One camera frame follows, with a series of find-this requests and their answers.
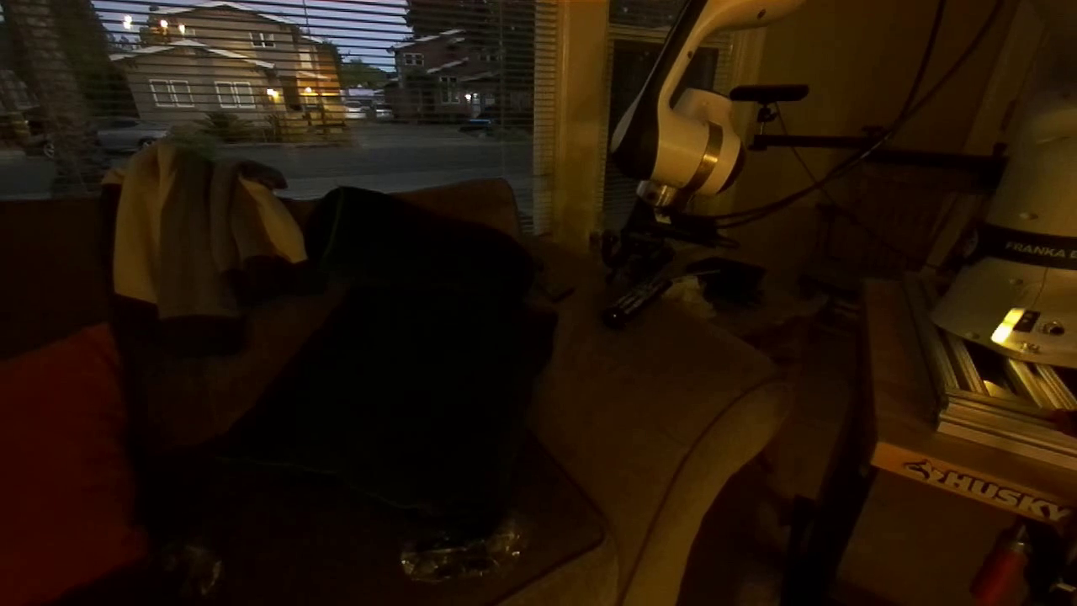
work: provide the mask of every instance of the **table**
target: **table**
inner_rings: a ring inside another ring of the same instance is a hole
[[[933,428],[935,394],[903,281],[868,281],[861,307],[859,404],[793,542],[785,602],[823,602],[878,471],[1045,527],[1077,506],[1073,471]]]

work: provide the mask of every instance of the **street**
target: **street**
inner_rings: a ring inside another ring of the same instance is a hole
[[[408,191],[446,184],[462,178],[509,178],[520,217],[533,200],[533,137],[528,135],[462,135],[453,126],[358,126],[348,141],[275,146],[243,141],[226,146],[222,157],[251,157],[275,164],[289,200],[319,200],[335,184],[377,191]],[[48,200],[54,170],[48,157],[2,156],[2,200]]]

